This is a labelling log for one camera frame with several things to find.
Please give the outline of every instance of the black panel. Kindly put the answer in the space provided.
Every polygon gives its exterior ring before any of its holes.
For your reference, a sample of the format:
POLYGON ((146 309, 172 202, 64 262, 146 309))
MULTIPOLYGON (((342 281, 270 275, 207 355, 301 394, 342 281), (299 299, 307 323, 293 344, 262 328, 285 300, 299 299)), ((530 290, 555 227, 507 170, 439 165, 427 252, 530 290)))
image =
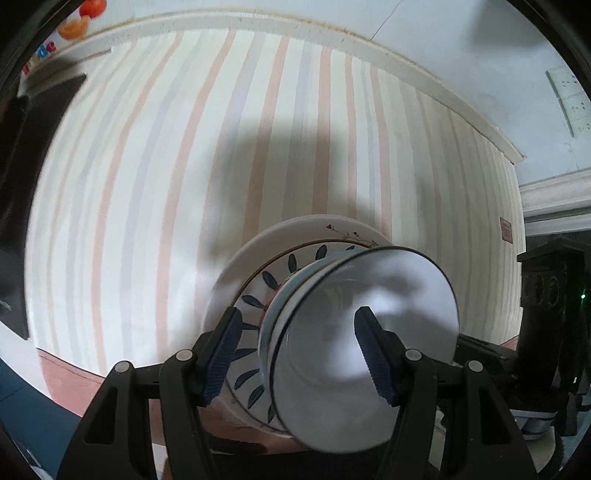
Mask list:
POLYGON ((43 161, 57 127, 85 76, 37 95, 14 100, 0 125, 8 134, 0 145, 0 321, 29 337, 24 297, 25 237, 43 161))

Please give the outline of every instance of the orange fruit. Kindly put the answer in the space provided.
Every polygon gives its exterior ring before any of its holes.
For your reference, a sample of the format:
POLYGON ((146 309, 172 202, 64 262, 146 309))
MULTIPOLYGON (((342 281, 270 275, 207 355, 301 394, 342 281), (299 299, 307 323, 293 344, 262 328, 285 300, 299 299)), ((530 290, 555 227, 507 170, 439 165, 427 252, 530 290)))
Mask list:
POLYGON ((57 27, 57 32, 64 40, 75 40, 86 35, 89 25, 90 17, 88 15, 84 15, 80 18, 74 18, 72 20, 66 20, 65 22, 62 22, 57 27))

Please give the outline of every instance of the dark blue surface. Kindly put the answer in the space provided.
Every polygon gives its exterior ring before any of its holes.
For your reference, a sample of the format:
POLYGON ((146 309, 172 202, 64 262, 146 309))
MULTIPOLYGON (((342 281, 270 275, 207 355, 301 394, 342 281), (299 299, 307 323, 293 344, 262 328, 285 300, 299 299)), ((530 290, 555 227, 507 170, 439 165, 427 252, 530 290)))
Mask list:
POLYGON ((1 359, 0 419, 55 478, 80 417, 30 386, 1 359))

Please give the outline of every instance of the screw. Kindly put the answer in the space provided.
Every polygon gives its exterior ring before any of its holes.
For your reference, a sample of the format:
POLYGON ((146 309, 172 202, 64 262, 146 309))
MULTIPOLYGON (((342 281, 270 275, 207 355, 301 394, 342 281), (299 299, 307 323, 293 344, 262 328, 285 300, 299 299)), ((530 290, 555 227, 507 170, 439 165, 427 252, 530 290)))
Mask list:
POLYGON ((406 356, 406 358, 408 358, 409 360, 411 360, 413 362, 417 362, 423 357, 421 352, 419 352, 418 350, 415 350, 414 348, 411 348, 410 350, 407 350, 406 352, 404 352, 404 355, 406 356))
POLYGON ((123 372, 127 372, 127 370, 129 370, 129 362, 126 360, 123 360, 122 362, 118 362, 115 365, 115 371, 119 374, 122 374, 123 372))
POLYGON ((482 372, 482 370, 484 369, 484 367, 478 360, 470 360, 468 362, 468 368, 476 373, 482 372))
POLYGON ((179 350, 176 354, 177 360, 181 362, 186 362, 187 360, 191 360, 193 357, 193 352, 191 350, 179 350))

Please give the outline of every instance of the ceiling molding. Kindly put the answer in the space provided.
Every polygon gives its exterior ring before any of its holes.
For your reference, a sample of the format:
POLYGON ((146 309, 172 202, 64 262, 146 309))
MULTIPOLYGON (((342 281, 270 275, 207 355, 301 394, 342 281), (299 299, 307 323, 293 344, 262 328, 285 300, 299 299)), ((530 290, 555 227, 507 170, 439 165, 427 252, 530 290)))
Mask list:
POLYGON ((591 206, 591 168, 519 188, 525 218, 591 206))

